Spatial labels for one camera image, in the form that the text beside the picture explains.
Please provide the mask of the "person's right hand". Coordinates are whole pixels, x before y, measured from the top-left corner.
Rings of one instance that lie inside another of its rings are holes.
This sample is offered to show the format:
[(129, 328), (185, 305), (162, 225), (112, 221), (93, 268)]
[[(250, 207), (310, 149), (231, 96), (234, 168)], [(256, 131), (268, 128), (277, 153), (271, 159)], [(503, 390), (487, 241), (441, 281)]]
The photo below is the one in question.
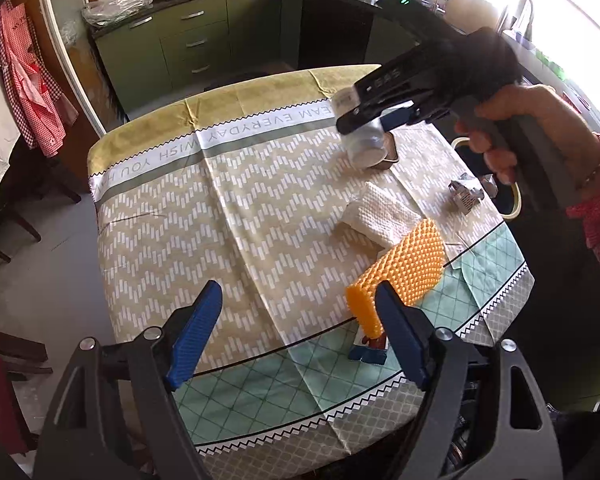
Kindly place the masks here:
[[(590, 200), (600, 192), (600, 138), (553, 88), (542, 84), (511, 84), (478, 105), (475, 115), (492, 122), (513, 116), (533, 117), (562, 153), (581, 200)], [(512, 184), (517, 180), (516, 154), (497, 148), (487, 133), (470, 128), (460, 120), (455, 124), (455, 131), (468, 136), (470, 148), (483, 156), (486, 166), (501, 182)]]

